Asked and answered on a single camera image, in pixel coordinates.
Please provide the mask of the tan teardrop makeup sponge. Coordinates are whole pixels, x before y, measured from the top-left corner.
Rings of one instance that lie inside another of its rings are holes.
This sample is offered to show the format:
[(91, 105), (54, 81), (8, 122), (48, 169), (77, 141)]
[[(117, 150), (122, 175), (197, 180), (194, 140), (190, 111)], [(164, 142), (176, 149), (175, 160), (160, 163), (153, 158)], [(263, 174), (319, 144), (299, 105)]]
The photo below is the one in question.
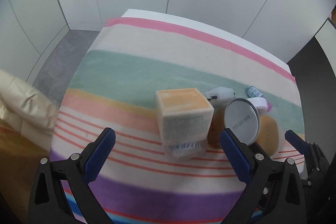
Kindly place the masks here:
[(260, 132), (256, 143), (265, 151), (268, 156), (276, 153), (279, 143), (279, 133), (276, 121), (268, 116), (260, 117)]

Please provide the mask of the white round compact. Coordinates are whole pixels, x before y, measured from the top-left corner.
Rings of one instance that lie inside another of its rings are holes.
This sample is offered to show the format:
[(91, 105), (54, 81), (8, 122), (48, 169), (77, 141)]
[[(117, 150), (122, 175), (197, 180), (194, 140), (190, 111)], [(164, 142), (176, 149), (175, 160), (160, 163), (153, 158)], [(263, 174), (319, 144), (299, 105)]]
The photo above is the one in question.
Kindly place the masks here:
[(247, 100), (256, 108), (259, 112), (267, 112), (268, 101), (262, 97), (247, 98)]

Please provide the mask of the red tin can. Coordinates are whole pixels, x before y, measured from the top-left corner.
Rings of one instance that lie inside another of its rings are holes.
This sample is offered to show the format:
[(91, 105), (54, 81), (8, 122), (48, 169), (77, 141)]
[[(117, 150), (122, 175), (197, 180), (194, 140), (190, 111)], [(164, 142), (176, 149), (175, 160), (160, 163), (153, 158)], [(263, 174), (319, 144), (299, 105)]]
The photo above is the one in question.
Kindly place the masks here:
[(253, 144), (260, 133), (260, 115), (253, 104), (244, 98), (236, 98), (224, 107), (218, 108), (213, 115), (207, 141), (219, 149), (219, 136), (230, 129), (238, 140), (246, 145)]

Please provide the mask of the small purple blue tube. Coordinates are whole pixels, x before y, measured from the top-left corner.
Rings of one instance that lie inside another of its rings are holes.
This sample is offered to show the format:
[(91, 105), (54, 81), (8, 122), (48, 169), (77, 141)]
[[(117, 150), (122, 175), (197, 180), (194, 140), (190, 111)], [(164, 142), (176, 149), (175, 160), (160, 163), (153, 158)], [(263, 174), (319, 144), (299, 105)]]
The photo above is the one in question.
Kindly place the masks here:
[(254, 86), (249, 86), (245, 89), (245, 93), (249, 98), (264, 98), (264, 94), (262, 94), (258, 89)]

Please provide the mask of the orange white carton box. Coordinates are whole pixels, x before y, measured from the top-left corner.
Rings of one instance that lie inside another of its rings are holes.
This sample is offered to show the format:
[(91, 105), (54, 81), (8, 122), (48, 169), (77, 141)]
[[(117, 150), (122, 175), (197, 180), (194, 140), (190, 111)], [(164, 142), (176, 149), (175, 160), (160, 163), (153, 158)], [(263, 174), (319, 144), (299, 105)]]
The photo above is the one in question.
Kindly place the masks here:
[(208, 148), (207, 135), (214, 108), (196, 88), (155, 92), (157, 123), (166, 152), (189, 159)]

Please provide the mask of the brown cardboard box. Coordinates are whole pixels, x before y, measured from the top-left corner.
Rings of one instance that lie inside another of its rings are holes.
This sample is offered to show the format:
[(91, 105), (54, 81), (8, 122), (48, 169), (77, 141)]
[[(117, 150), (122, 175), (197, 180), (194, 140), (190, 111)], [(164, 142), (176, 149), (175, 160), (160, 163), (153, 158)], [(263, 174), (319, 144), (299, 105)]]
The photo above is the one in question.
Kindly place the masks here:
[(1, 194), (10, 209), (27, 223), (31, 188), (40, 160), (48, 157), (52, 137), (25, 125), (16, 132), (1, 121)]

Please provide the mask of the white flip-cap container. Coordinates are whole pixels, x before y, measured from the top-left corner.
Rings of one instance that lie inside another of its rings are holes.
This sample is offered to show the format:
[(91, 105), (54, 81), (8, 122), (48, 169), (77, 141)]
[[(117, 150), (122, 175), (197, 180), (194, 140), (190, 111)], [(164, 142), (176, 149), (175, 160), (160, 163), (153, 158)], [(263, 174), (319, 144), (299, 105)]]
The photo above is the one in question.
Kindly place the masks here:
[(209, 101), (224, 102), (235, 98), (235, 93), (231, 88), (217, 87), (212, 90), (203, 92), (203, 95)]

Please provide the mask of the striped colourful cloth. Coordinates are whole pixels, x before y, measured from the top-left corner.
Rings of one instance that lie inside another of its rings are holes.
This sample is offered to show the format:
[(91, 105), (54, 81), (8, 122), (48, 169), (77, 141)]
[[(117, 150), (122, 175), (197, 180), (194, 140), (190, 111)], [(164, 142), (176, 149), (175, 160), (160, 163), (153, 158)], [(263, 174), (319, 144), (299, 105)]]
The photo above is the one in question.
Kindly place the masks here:
[(94, 196), (115, 223), (219, 223), (244, 190), (218, 144), (228, 99), (244, 101), (255, 87), (271, 105), (264, 114), (238, 112), (271, 159), (304, 157), (284, 138), (304, 134), (294, 76), (274, 55), (205, 24), (161, 15), (106, 21), (65, 93), (50, 150), (68, 159), (103, 129), (116, 143), (96, 180)]

